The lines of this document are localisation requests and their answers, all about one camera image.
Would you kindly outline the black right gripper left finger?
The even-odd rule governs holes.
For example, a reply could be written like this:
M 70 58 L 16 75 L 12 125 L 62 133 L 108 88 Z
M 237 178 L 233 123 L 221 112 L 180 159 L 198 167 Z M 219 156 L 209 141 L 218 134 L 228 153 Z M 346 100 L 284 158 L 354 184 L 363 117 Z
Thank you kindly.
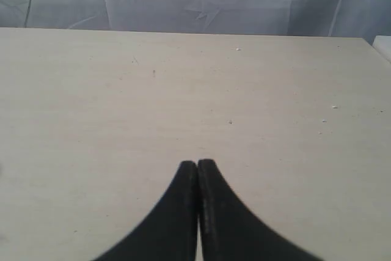
M 150 213 L 97 260 L 195 260 L 198 204 L 197 166 L 183 161 Z

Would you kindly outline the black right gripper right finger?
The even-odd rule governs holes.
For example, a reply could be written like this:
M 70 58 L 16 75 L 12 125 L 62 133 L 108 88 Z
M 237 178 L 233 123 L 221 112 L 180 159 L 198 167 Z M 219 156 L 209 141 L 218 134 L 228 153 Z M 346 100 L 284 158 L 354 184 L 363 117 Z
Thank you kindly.
M 197 164 L 204 260 L 316 260 L 255 216 L 234 193 L 216 163 Z

